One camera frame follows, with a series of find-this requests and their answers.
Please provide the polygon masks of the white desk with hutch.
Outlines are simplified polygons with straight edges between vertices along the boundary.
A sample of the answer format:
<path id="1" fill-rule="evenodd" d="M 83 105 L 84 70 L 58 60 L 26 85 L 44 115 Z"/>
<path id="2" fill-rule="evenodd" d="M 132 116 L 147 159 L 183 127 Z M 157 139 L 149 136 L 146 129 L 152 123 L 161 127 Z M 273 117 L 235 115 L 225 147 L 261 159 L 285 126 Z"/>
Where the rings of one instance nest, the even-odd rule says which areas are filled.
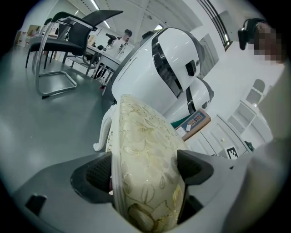
<path id="1" fill-rule="evenodd" d="M 235 147 L 238 156 L 252 153 L 239 133 L 219 115 L 186 141 L 197 153 L 227 158 L 226 148 Z"/>

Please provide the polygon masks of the person's light shirt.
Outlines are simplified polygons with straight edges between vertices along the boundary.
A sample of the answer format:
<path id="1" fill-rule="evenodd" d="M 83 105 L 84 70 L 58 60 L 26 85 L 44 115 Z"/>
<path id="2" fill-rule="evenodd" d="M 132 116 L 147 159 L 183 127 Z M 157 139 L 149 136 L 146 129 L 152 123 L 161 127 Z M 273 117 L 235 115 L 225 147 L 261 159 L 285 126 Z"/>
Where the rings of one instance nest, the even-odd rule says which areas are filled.
<path id="1" fill-rule="evenodd" d="M 274 139 L 291 142 L 291 67 L 285 66 L 281 76 L 259 103 Z"/>

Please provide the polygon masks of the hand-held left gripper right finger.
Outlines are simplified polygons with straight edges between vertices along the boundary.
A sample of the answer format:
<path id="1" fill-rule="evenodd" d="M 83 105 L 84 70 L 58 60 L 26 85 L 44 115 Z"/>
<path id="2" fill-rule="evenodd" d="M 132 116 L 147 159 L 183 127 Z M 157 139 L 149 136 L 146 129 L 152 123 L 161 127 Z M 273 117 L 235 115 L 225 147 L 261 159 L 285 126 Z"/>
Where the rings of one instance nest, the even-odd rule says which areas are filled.
<path id="1" fill-rule="evenodd" d="M 178 150 L 178 170 L 186 184 L 177 233 L 240 233 L 234 204 L 246 172 L 246 156 L 235 160 Z"/>

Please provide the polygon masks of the white table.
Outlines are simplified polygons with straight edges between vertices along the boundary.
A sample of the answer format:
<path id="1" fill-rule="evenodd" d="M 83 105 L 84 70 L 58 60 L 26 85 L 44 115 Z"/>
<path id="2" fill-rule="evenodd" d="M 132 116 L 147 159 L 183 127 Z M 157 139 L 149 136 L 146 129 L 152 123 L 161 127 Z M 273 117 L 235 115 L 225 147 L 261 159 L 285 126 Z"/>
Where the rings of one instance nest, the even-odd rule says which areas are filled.
<path id="1" fill-rule="evenodd" d="M 96 65 L 97 68 L 102 63 L 103 65 L 105 65 L 105 67 L 109 67 L 110 69 L 115 71 L 121 64 L 120 60 L 114 58 L 113 56 L 109 55 L 105 51 L 99 50 L 96 47 L 87 46 L 86 52 L 92 54 L 93 56 L 99 57 L 99 61 L 97 62 L 97 65 Z"/>

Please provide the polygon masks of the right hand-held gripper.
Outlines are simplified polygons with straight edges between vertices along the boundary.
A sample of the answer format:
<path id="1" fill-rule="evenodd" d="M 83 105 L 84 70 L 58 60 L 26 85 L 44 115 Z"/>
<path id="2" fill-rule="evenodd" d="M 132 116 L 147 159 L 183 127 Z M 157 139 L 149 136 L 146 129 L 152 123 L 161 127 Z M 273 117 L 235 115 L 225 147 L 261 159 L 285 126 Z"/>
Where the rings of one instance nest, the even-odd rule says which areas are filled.
<path id="1" fill-rule="evenodd" d="M 235 147 L 226 148 L 226 155 L 232 160 L 236 160 L 239 157 Z"/>

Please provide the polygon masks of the black window frame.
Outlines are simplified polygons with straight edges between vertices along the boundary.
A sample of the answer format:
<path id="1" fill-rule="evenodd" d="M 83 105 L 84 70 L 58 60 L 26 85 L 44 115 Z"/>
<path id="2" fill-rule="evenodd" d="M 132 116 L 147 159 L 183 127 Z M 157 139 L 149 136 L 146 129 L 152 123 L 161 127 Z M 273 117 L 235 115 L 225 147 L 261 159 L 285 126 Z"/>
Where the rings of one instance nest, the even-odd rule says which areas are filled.
<path id="1" fill-rule="evenodd" d="M 210 0 L 197 0 L 197 2 L 201 5 L 201 7 L 204 9 L 204 11 L 211 19 L 212 23 L 214 24 L 219 34 L 223 47 L 225 51 L 227 51 L 227 49 L 232 44 L 232 40 L 229 38 L 229 34 L 217 10 L 214 8 Z"/>

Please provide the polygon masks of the white shelf cabinet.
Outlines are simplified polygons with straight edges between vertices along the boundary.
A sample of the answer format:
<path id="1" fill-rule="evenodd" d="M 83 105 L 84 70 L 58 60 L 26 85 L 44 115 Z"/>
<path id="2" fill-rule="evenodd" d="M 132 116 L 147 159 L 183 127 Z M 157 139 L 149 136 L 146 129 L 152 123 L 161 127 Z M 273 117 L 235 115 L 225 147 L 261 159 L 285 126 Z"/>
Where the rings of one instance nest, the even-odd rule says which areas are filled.
<path id="1" fill-rule="evenodd" d="M 273 139 L 272 132 L 258 108 L 265 95 L 264 81 L 256 79 L 228 118 L 228 122 L 238 131 L 240 137 L 253 148 L 258 148 Z"/>

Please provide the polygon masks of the black office chair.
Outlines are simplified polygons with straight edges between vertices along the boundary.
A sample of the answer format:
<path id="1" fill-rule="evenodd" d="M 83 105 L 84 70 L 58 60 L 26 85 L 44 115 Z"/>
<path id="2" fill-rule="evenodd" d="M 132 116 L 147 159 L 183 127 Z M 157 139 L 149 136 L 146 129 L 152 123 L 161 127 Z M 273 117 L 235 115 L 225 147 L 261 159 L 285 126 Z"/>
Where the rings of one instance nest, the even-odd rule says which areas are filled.
<path id="1" fill-rule="evenodd" d="M 77 83 L 65 71 L 40 73 L 40 64 L 44 51 L 60 51 L 77 56 L 83 55 L 87 48 L 90 32 L 96 31 L 97 26 L 103 21 L 121 13 L 123 13 L 122 10 L 96 10 L 84 18 L 80 18 L 64 11 L 58 12 L 47 24 L 47 28 L 45 30 L 42 28 L 39 36 L 33 37 L 30 40 L 29 52 L 35 53 L 32 61 L 32 71 L 35 77 L 37 94 L 45 99 L 77 87 Z M 64 25 L 65 28 L 69 29 L 68 40 L 49 38 L 50 31 L 56 23 Z M 40 77 L 54 75 L 64 75 L 72 86 L 51 92 L 42 92 L 39 85 Z"/>

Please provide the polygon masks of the cream upholstered stool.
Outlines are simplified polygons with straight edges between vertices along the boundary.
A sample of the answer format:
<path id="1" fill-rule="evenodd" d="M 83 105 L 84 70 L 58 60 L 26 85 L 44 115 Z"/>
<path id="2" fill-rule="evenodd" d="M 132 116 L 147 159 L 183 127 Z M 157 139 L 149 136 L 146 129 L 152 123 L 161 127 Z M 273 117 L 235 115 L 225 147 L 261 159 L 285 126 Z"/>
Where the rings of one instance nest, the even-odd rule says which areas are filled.
<path id="1" fill-rule="evenodd" d="M 186 185 L 177 167 L 187 145 L 155 109 L 123 94 L 105 113 L 93 145 L 112 154 L 111 181 L 116 211 L 145 233 L 178 224 Z"/>

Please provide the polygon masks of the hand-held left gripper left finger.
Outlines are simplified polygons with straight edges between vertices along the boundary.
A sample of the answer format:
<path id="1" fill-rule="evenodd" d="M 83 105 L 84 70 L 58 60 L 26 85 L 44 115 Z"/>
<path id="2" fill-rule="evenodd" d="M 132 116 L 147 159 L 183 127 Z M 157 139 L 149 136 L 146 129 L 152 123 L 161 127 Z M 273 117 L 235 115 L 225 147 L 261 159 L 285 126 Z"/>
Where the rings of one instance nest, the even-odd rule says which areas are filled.
<path id="1" fill-rule="evenodd" d="M 44 168 L 13 200 L 42 233 L 127 233 L 109 193 L 111 156 L 101 152 Z"/>

